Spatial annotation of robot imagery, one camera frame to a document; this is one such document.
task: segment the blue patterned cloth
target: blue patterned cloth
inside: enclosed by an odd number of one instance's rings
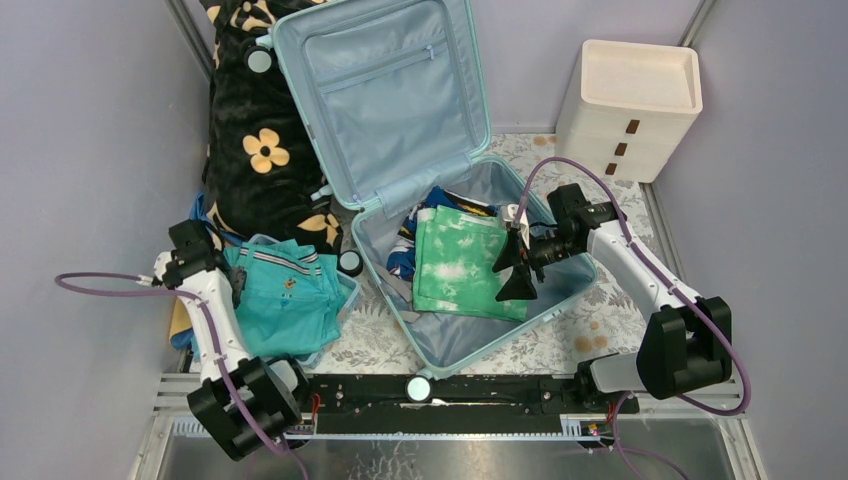
[[[433,187],[427,198],[409,212],[398,231],[398,240],[389,253],[386,269],[392,275],[412,281],[415,276],[415,232],[418,229],[418,211],[425,208],[448,207],[481,217],[496,217],[498,207],[486,205],[470,198],[462,197],[440,187]]]
[[[204,193],[203,192],[198,193],[197,197],[194,199],[194,203],[191,205],[191,211],[188,212],[188,219],[189,220],[203,220],[206,223],[206,230],[209,231],[209,235],[212,235],[213,238],[217,235],[221,235],[222,237],[224,237],[224,240],[226,240],[227,242],[229,242],[229,243],[231,243],[231,244],[233,244],[237,247],[240,246],[244,242],[244,239],[242,239],[240,236],[236,235],[235,233],[228,232],[224,228],[223,225],[216,225],[215,221],[213,219],[210,219],[206,215],[206,212],[203,210],[203,200],[204,200]],[[214,225],[215,230],[212,230],[211,228],[209,228],[210,225]]]

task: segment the gray wall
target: gray wall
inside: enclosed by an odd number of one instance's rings
[[[172,2],[182,2],[191,15],[194,24],[197,26],[206,48],[209,50],[209,55],[215,51],[215,27],[209,21],[209,16],[206,15],[206,10],[200,4],[200,0],[165,0]]]
[[[150,272],[198,187],[207,83],[161,0],[4,2],[0,65],[0,478],[126,478],[172,304],[52,279]]]
[[[846,18],[723,2],[696,45],[704,112],[656,182],[689,281],[733,308],[773,479],[848,470]]]
[[[496,132],[553,132],[590,38],[674,45],[698,0],[472,0]]]

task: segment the light blue suitcase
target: light blue suitcase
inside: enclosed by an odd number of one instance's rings
[[[495,205],[517,203],[524,188],[503,159],[482,155],[491,126],[467,0],[333,1],[285,17],[257,44],[274,50],[336,199],[359,211],[353,238],[421,374],[457,373],[593,285],[581,255],[545,268],[523,323],[433,313],[407,323],[399,312],[411,306],[375,271],[434,185]],[[535,196],[528,210],[531,222],[553,222]]]

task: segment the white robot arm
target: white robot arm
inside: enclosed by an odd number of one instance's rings
[[[227,455],[239,460],[301,422],[299,403],[309,385],[294,360],[277,362],[272,369],[245,348],[234,311],[244,277],[230,280],[237,272],[215,249],[203,222],[187,220],[168,234],[176,248],[157,257],[154,281],[190,294],[180,300],[197,338],[201,385],[188,395],[189,409]]]
[[[721,298],[702,298],[663,266],[641,240],[633,237],[628,241],[612,204],[589,203],[579,185],[557,188],[548,196],[548,203],[556,228],[544,235],[530,236],[529,243],[519,224],[505,219],[509,234],[493,271],[510,266],[514,269],[497,299],[535,299],[531,269],[541,282],[545,265],[588,253],[610,270],[648,322],[638,353],[611,355],[578,366],[577,377],[582,377],[586,396],[647,390],[654,397],[665,399],[730,377],[732,361],[728,352],[656,272],[692,299],[730,340],[730,309]],[[637,256],[634,246],[656,272]]]

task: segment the green towel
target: green towel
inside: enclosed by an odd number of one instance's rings
[[[527,301],[498,302],[510,270],[492,273],[506,241],[497,218],[439,206],[418,212],[412,284],[417,311],[523,321]]]

